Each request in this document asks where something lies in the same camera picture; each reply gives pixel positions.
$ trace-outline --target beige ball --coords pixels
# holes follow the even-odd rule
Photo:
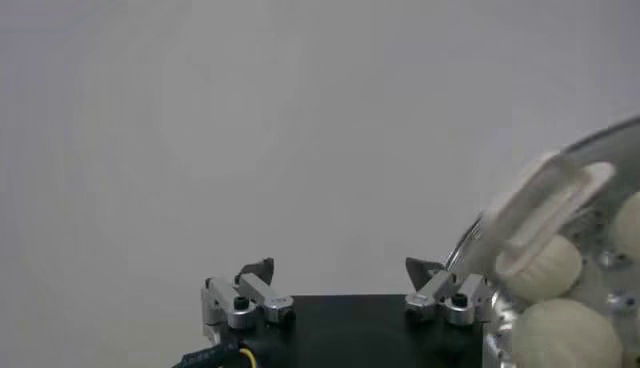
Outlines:
[[[565,237],[556,235],[527,265],[515,272],[501,270],[505,262],[498,256],[496,273],[515,295],[535,302],[555,298],[571,288],[582,270],[582,256]]]
[[[617,368],[622,344],[611,323],[568,299],[535,304],[515,322],[512,355],[518,368]]]
[[[622,204],[612,224],[612,237],[618,251],[640,260],[640,192]]]

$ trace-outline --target white background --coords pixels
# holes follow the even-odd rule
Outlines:
[[[198,289],[406,293],[640,112],[633,0],[0,1],[0,365],[167,367]]]

